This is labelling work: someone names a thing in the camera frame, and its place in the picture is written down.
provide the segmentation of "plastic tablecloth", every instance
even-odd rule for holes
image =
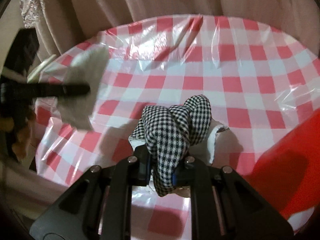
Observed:
[[[70,49],[40,80],[63,81],[72,59],[95,46],[109,46],[110,60],[90,117],[93,131],[62,123],[55,99],[36,102],[37,172],[63,185],[93,164],[106,167],[131,155],[128,136],[146,105],[207,96],[212,117],[230,127],[213,165],[229,164],[241,175],[320,106],[319,59],[293,37],[259,22],[179,15],[119,26]],[[297,230],[312,212],[289,222]],[[191,239],[190,216],[188,198],[133,191],[133,239]]]

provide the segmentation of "beige curtain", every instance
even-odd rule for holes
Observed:
[[[64,53],[100,30],[171,14],[260,21],[319,53],[319,8],[314,0],[21,0],[21,8],[25,25],[37,28],[41,60]]]

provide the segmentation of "screw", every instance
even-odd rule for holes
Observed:
[[[93,173],[93,172],[100,171],[100,169],[101,167],[99,165],[94,165],[94,166],[91,166],[90,171]]]
[[[128,157],[128,162],[129,163],[135,163],[138,160],[138,158],[136,156],[129,156]]]
[[[224,166],[224,167],[222,168],[222,171],[223,171],[224,173],[231,173],[231,172],[233,171],[233,169],[232,169],[230,166]]]
[[[193,163],[195,161],[195,158],[192,157],[192,156],[187,156],[185,159],[184,159],[185,163]]]

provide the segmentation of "black and white checkered cloth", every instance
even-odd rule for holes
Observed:
[[[211,123],[209,100],[193,96],[183,106],[146,106],[129,140],[144,140],[152,156],[153,180],[159,196],[175,188],[172,175],[190,146],[200,143]]]

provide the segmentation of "white cloth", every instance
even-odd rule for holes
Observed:
[[[57,109],[65,123],[78,130],[92,130],[89,116],[97,100],[100,80],[108,64],[108,46],[94,47],[77,55],[71,62],[64,83],[87,82],[90,93],[82,97],[59,98]]]

